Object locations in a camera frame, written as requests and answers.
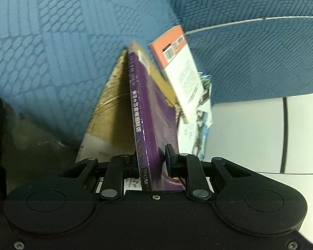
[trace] purple book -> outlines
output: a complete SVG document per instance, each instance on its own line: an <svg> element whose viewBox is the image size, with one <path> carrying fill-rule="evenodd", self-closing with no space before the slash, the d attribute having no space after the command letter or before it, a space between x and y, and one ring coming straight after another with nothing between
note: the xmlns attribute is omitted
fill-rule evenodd
<svg viewBox="0 0 313 250"><path fill-rule="evenodd" d="M153 64L136 43L129 50L130 92L134 134L142 189L182 190L178 179L167 176L163 163L166 144L178 153L175 108L150 74Z"/></svg>

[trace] white surface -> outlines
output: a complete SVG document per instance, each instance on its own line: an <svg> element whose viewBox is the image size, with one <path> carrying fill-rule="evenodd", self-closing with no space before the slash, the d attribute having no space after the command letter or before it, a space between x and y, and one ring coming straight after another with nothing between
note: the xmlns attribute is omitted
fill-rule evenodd
<svg viewBox="0 0 313 250"><path fill-rule="evenodd" d="M313 175L262 174L291 186L306 199L307 214L299 232L313 243Z"/></svg>
<svg viewBox="0 0 313 250"><path fill-rule="evenodd" d="M282 99L212 107L205 160L223 157L256 172L279 173L284 134Z"/></svg>
<svg viewBox="0 0 313 250"><path fill-rule="evenodd" d="M164 71L175 91L187 122L196 116L196 108L203 92L194 58L186 44Z"/></svg>
<svg viewBox="0 0 313 250"><path fill-rule="evenodd" d="M313 94L287 98L286 173L313 173Z"/></svg>
<svg viewBox="0 0 313 250"><path fill-rule="evenodd" d="M100 182L97 185L95 193L99 194L101 190L101 186L103 183L104 178L100 178ZM134 179L134 178L128 178L124 180L124 193L126 190L136 190L141 191L141 180L140 179Z"/></svg>
<svg viewBox="0 0 313 250"><path fill-rule="evenodd" d="M196 141L197 123L194 117L191 123L184 123L182 116L179 118L178 143L179 153L193 153L193 147Z"/></svg>

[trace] book spine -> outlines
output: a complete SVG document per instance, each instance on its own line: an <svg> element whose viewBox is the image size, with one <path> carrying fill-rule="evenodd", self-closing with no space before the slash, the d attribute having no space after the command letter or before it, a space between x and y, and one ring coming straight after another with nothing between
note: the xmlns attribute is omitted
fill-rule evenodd
<svg viewBox="0 0 313 250"><path fill-rule="evenodd" d="M136 142L137 158L139 165L139 173L141 180L141 187L143 191L151 191L152 185L150 180L149 159L147 155L147 145L145 141L145 128L142 115L143 103L140 95L139 81L137 80L137 64L138 58L134 52L129 53L129 79L130 79L130 94L131 94L131 108L132 118L134 123L134 138Z"/></svg>
<svg viewBox="0 0 313 250"><path fill-rule="evenodd" d="M159 55L157 54L157 52L156 52L154 46L153 46L153 45L149 45L149 50L151 51L151 53L152 53L152 55L153 55L153 57L154 57L156 63L157 63L158 66L159 66L161 76L164 78L165 81L169 82L167 73L166 73L166 71L164 70L164 68L162 67L162 64L161 64Z"/></svg>

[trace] dvd logo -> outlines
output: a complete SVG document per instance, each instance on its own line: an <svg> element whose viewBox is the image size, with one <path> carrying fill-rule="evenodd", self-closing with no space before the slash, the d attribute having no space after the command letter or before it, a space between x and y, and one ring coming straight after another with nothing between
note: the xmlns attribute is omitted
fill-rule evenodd
<svg viewBox="0 0 313 250"><path fill-rule="evenodd" d="M147 168L143 168L143 183L144 183L144 190L149 191L150 186L149 186L149 171Z"/></svg>

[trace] barcode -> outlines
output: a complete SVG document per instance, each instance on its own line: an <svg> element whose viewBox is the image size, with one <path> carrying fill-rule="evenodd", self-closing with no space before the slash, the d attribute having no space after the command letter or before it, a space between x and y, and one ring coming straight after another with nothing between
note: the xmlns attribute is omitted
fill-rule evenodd
<svg viewBox="0 0 313 250"><path fill-rule="evenodd" d="M147 60L146 56L140 50L138 50L138 60L140 63L143 64L143 66L145 67L145 69L147 70L147 72L150 75L149 61Z"/></svg>
<svg viewBox="0 0 313 250"><path fill-rule="evenodd" d="M173 57L175 56L171 45L164 51L164 56L166 57L167 62L172 60Z"/></svg>
<svg viewBox="0 0 313 250"><path fill-rule="evenodd" d="M178 45L176 43L176 41L172 44L173 48L174 48L174 51L178 51Z"/></svg>
<svg viewBox="0 0 313 250"><path fill-rule="evenodd" d="M183 37L183 36L180 36L180 37L177 39L177 44L180 44L182 41L184 41L184 37Z"/></svg>

